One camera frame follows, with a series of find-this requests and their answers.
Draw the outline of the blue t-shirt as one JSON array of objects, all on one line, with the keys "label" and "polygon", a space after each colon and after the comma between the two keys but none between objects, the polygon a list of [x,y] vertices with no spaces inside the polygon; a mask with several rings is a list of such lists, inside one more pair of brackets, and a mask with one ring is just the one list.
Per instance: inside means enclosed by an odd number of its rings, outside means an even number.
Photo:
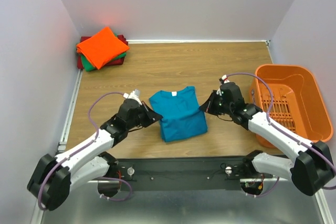
[{"label": "blue t-shirt", "polygon": [[207,133],[205,113],[199,109],[194,86],[180,91],[158,91],[149,98],[153,110],[162,115],[161,138],[164,142],[185,140]]}]

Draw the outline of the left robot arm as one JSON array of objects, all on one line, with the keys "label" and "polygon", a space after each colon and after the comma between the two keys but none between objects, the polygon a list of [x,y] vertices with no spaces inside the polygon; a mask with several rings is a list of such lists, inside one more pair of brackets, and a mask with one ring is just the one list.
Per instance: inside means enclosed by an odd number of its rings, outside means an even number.
[{"label": "left robot arm", "polygon": [[131,131],[146,128],[162,119],[144,102],[126,98],[118,112],[96,132],[72,149],[56,156],[46,154],[38,161],[27,184],[40,210],[55,210],[80,184],[105,176],[112,160],[103,152],[123,141]]}]

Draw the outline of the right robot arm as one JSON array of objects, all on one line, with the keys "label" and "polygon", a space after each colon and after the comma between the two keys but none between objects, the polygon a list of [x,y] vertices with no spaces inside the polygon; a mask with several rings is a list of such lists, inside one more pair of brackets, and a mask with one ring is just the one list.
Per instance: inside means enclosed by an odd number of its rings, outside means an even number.
[{"label": "right robot arm", "polygon": [[246,103],[234,82],[223,82],[212,91],[200,110],[215,116],[227,114],[234,123],[270,142],[285,157],[254,151],[245,158],[251,173],[272,174],[291,181],[307,196],[314,195],[335,178],[335,166],[329,147],[322,141],[312,142],[271,119],[268,113]]}]

